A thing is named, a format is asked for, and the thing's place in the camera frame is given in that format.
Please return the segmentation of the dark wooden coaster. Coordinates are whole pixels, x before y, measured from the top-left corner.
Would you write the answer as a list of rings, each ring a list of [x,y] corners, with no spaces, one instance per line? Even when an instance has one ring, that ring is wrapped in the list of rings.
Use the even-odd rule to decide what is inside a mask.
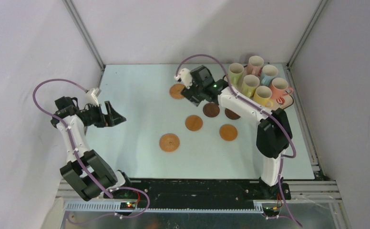
[[[235,112],[231,111],[230,109],[225,109],[225,115],[227,118],[231,119],[231,120],[237,120],[240,118],[240,116],[238,114],[236,114]]]
[[[207,117],[216,117],[220,114],[220,108],[215,103],[207,103],[203,107],[203,113]]]

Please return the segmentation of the woven rattan coaster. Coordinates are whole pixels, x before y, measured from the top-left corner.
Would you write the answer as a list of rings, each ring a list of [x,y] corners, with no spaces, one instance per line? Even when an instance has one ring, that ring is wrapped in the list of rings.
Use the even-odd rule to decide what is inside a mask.
[[[175,134],[164,134],[159,140],[159,146],[164,152],[174,152],[180,146],[180,139]]]
[[[182,90],[185,88],[183,84],[176,83],[169,89],[169,94],[172,98],[179,100],[183,99],[184,96],[181,94]]]

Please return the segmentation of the light wooden coaster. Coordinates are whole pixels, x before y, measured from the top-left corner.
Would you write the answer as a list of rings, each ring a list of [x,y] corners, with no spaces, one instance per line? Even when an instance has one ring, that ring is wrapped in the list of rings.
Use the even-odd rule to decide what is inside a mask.
[[[185,120],[185,126],[190,131],[198,131],[203,126],[203,120],[197,115],[190,115]]]
[[[225,124],[220,127],[219,134],[225,141],[234,141],[238,136],[238,131],[233,125]]]

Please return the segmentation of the yellow mug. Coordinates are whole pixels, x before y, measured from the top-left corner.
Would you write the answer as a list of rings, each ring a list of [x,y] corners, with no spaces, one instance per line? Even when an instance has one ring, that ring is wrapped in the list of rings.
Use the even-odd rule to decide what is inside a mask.
[[[272,107],[274,103],[271,100],[271,96],[272,91],[269,87],[259,86],[253,95],[253,101],[264,107]]]

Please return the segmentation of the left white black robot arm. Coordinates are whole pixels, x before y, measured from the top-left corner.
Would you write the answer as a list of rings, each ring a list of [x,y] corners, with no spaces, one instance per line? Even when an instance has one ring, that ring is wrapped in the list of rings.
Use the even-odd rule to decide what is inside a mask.
[[[85,128],[113,127],[126,121],[116,112],[109,101],[105,102],[106,114],[100,105],[87,104],[78,107],[76,97],[61,97],[55,100],[58,110],[54,113],[51,124],[63,137],[67,148],[67,164],[60,168],[64,180],[85,201],[99,196],[104,191],[115,192],[121,198],[132,196],[134,189],[128,176],[121,170],[114,171],[107,162],[88,146]]]

